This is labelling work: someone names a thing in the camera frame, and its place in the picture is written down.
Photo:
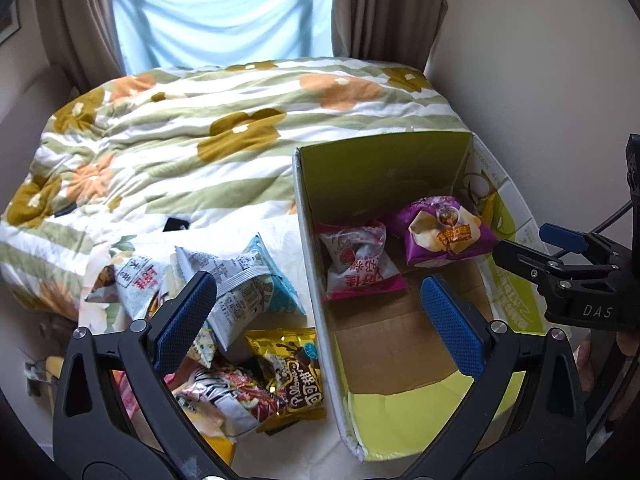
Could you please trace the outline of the person right hand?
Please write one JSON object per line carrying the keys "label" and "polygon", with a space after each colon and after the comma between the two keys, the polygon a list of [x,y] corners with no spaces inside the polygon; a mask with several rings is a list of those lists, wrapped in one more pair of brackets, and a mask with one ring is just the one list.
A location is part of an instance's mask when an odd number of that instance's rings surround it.
{"label": "person right hand", "polygon": [[[618,332],[616,334],[616,344],[627,358],[632,358],[639,348],[639,335]],[[573,353],[578,370],[578,376],[582,390],[590,392],[594,385],[593,367],[590,361],[592,350],[591,337],[584,339]]]}

